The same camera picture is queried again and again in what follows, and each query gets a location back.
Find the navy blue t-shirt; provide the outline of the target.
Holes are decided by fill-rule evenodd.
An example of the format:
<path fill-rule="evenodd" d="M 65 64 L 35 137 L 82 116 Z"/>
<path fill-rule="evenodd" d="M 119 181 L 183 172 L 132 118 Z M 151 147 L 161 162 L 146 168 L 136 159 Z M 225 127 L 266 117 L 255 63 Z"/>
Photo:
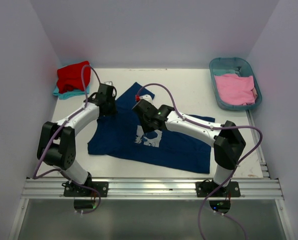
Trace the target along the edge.
<path fill-rule="evenodd" d="M 132 111 L 140 88 L 140 84 L 134 83 L 115 101 L 116 114 L 97 119 L 88 153 L 209 174 L 211 147 L 206 143 L 167 130 L 144 133 L 138 116 Z"/>

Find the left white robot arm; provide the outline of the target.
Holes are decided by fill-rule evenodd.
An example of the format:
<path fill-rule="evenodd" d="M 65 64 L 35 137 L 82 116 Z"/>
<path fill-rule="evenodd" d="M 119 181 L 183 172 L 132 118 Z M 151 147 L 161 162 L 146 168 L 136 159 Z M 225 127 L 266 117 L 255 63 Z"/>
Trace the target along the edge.
<path fill-rule="evenodd" d="M 45 163 L 54 167 L 54 172 L 58 171 L 67 177 L 70 183 L 76 184 L 75 190 L 81 196 L 91 194 L 91 174 L 76 160 L 75 137 L 92 121 L 117 113 L 116 94 L 113 83 L 101 83 L 98 91 L 88 96 L 71 115 L 57 122 L 44 123 L 37 149 L 38 166 L 33 174 L 34 179 L 46 175 L 37 175 L 39 167 Z"/>

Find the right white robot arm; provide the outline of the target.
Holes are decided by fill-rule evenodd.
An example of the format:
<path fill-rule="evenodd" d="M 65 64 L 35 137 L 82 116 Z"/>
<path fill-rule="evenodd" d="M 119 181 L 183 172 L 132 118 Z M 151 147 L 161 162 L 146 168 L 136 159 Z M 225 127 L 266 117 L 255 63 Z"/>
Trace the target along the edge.
<path fill-rule="evenodd" d="M 229 191 L 232 173 L 246 146 L 244 138 L 233 122 L 226 121 L 225 124 L 220 124 L 204 121 L 165 104 L 156 108 L 145 99 L 140 99 L 132 110 L 138 116 L 145 133 L 167 130 L 185 134 L 212 147 L 217 168 L 211 190 L 216 196 L 223 196 Z"/>

